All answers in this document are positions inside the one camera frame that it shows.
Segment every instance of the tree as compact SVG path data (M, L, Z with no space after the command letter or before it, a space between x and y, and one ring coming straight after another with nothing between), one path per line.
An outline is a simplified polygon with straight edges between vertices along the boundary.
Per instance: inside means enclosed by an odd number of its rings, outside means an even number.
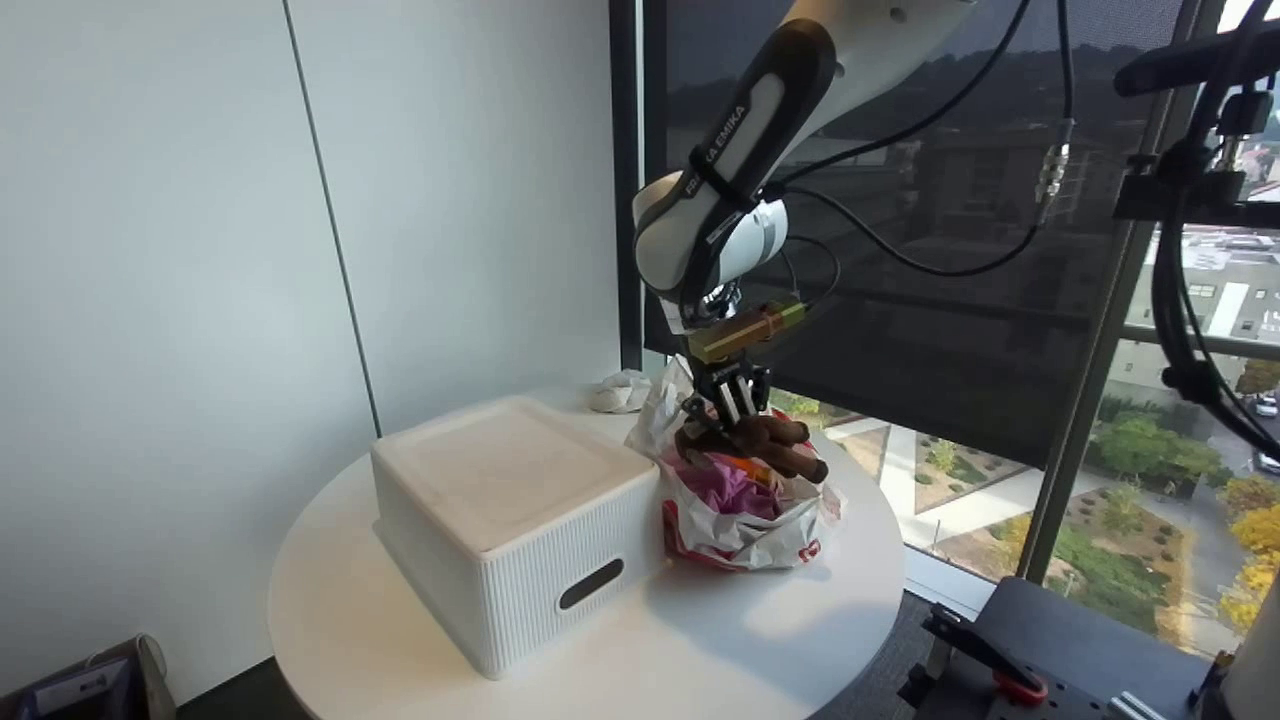
M1224 486L1232 476L1213 449L1161 430L1150 414L1101 424L1094 455L1117 479L1165 491L1191 491L1200 479Z
M1259 479L1259 476L1232 476L1221 495L1240 515L1240 511L1258 511L1258 507L1280 503L1280 486Z
M1138 488L1119 486L1117 491L1103 495L1101 519L1103 519L1107 531L1138 531L1141 529L1141 511L1143 507L1141 507Z
M1141 402L1129 402L1129 398L1103 398L1101 410L1097 410L1101 421L1117 421L1117 418L1150 418L1156 430L1167 430L1167 431L1198 431L1200 424L1200 410L1198 405L1183 405L1183 402L1173 402L1173 405L1141 405Z
M1275 361L1244 361L1244 374L1236 381L1236 393L1240 398L1254 398L1254 393L1267 393L1280 383L1280 363Z
M1244 631L1254 628L1265 593L1280 572L1280 503L1240 511L1232 538L1248 553L1248 566L1224 596L1224 616Z

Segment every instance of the white plastic container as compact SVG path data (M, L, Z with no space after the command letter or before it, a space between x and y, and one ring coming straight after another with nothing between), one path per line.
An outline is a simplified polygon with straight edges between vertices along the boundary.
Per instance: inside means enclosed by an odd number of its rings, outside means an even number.
M372 449L378 531L460 651L505 678L660 572L660 472L536 402Z

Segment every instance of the black cable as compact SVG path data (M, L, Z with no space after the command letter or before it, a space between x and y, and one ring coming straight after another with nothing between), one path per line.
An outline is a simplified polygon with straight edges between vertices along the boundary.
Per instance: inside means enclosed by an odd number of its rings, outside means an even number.
M1221 424L1230 424L1248 443L1265 449L1267 455L1280 455L1275 437L1248 414L1248 405L1232 393L1232 383L1218 368L1218 358L1210 353L1210 342L1203 342L1203 328L1200 328L1200 317L1198 317L1198 306L1191 306L1191 294L1190 294L1190 275L1183 275L1183 264L1182 264L1182 246L1183 246L1182 225L1173 225L1173 221L1161 225L1161 246L1167 246L1167 252L1173 252L1167 262L1175 262L1175 264L1165 264L1165 271L1173 268L1173 275L1167 275L1175 284L1173 301L1182 306L1182 312L1173 312L1167 319L1183 325L1183 332L1190 332L1190 336L1182 336L1183 342L1183 361L1198 361L1203 381L1213 383L1213 398L1203 398L1198 405L1210 410Z
M863 225L853 210L845 210L839 202L815 192L815 187L793 187L795 197L812 197L819 202L824 210L834 210L838 215L845 215L863 241L872 241L884 258L923 271L923 275L980 275L980 271L992 271L1002 264L1011 264L1019 252L1032 248L1032 241L1040 237L1040 215L1049 210L1049 197L1036 204L1036 221L1025 229L1025 241L1016 241L1009 252L992 258L992 262L980 262L980 264L969 264L969 268L934 268L934 264L920 264L911 258L904 258L902 248L894 248L880 233L872 233L872 225Z
M1027 3L1032 3L1032 0L1019 0L1019 3L1016 3L1011 22L1003 25L1003 36L1002 36L996 49L992 49L992 56L990 56L990 61L962 84L962 93L950 97L940 109L934 109L934 113L920 115L916 124L896 128L896 131L888 131L888 137L880 137L880 139L853 144L853 150L834 151L834 158L824 158L824 161L812 161L812 165L802 165L802 168L793 168L793 172L781 172L781 178L773 181L773 187L789 187L789 185L795 185L802 178L824 172L824 168L834 168L834 165L839 165L839 161L867 158L867 151L877 151L877 150L902 144L902 139L923 131L930 124L944 122L944 115L950 115L953 109L962 109L962 104L971 97L971 88L985 84L990 74L1002 63L1002 56L1009 52L1011 36L1019 34L1019 25L1025 25L1025 17L1027 17Z
M793 284L793 297L802 297L802 275L795 275L795 262L789 252L781 252L781 262L789 264L789 284Z
M306 97L306 115L307 115L307 137L313 137L313 158L315 158L330 237L334 237L334 258L335 258L335 271L339 271L343 301L349 301L349 325L351 325L351 342L358 342L358 361L361 361L361 381L366 381L366 402L368 402L368 424L372 424L372 437L386 437L386 421L380 421L378 393L372 393L372 374L368 374L368 353L366 353L366 332L361 332L361 312L358 312L358 294L351 294L351 271L349 271L349 252L343 252L343 233L335 225L330 168L325 168L325 151L320 151L313 84L307 84L306 52L301 52L297 25L293 25L293 3L281 0L281 12L283 12L283 30L289 30L289 52L293 52L293 67L297 67L297 88Z
M808 246L808 248L819 248L819 252L834 258L828 289L824 289L815 301L808 301L808 306L819 306L819 301L838 297L838 289L839 289L839 280L845 280L845 262L839 262L839 252L838 252L828 241L802 237L802 233L793 233L793 246Z
M1267 12L1267 0L1258 0L1236 34L1258 30ZM1210 137L1218 128L1221 104L1230 97L1230 82L1210 82L1200 88L1190 131L1161 158L1156 178L1175 192L1161 215L1161 248L1152 275L1152 312L1161 347L1167 361L1165 383L1173 383L1183 402L1210 410L1224 430L1232 430L1254 449L1280 455L1280 441L1248 414L1248 405L1232 393L1218 358L1210 353L1190 271L1182 262L1183 248L1183 204L1203 168L1213 165Z
M1056 192L1059 192L1059 185L1063 185L1063 178L1069 178L1069 158L1073 158L1073 139L1076 139L1076 63L1073 63L1073 17L1069 17L1069 0L1056 0L1056 61L1059 61L1059 93L1063 93L1063 115L1059 115L1059 139L1054 144L1054 158L1043 161L1043 178L1040 178L1040 202L1036 202L1036 210L1032 210L1032 221L1027 221L1027 229L1025 229L1025 237L1009 248L1009 252L1002 252L1002 258L992 258L992 262L980 262L980 264L969 264L969 268L936 268L936 264L923 264L923 262L911 262L909 252L902 252L902 248L894 248L872 225L863 225L853 210L845 210L839 202L834 202L834 197L824 197L824 192L815 192L815 187L802 187L802 185L789 185L789 192L795 192L795 197L812 197L812 202L819 202L824 210L834 210L838 215L845 215L862 237L867 237L880 252L888 252L894 262L902 262L904 268L916 268L916 271L923 271L923 275L985 275L985 271L992 271L992 268L1003 268L1003 264L1011 264L1016 258L1025 258L1027 248L1032 248L1032 241L1040 237L1040 225L1043 225L1043 215L1049 215L1049 210L1054 210L1054 202L1056 202Z
M1076 52L1073 52L1069 0L1056 0L1056 61L1063 74L1063 115L1076 115Z

